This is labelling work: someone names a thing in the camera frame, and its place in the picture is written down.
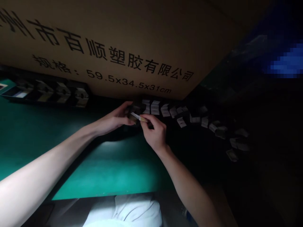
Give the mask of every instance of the cardboard box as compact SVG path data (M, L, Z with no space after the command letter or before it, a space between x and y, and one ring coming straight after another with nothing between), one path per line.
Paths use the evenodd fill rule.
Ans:
M182 100L245 31L204 1L2 1L0 63L100 96Z

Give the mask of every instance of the green workbench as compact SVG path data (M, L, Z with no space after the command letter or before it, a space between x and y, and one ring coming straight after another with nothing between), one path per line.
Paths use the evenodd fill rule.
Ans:
M122 100L99 97L86 109L52 108L12 103L0 97L0 180L122 103ZM225 148L219 148L220 153L214 152L214 144L221 146L223 143L208 129L198 126L196 130L189 127L170 130L168 127L167 134L176 155L179 152L179 158L192 172L201 173L200 182L207 178L218 179L217 166L224 168L224 163L229 162L226 155L221 155ZM171 189L172 181L145 141L142 129L122 126L95 139L63 175L49 198L59 200Z

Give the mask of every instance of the left hand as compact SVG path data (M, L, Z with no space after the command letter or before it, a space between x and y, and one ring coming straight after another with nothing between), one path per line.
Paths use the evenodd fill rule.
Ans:
M110 112L101 119L88 125L91 130L96 132L96 136L105 135L122 125L134 125L135 123L126 117L125 109L133 102L126 101L114 111Z

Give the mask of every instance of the forearm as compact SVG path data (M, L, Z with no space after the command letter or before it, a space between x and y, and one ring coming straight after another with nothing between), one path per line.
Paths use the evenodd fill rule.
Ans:
M0 181L0 226L21 226L95 137L89 125Z
M222 226L216 209L207 193L189 170L172 153L169 146L158 152L167 169L179 198L201 226Z

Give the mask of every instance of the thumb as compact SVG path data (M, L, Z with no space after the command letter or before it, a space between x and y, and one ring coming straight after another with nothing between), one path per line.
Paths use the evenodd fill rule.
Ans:
M131 121L129 118L124 117L124 118L117 118L117 123L118 125L134 125L135 122Z

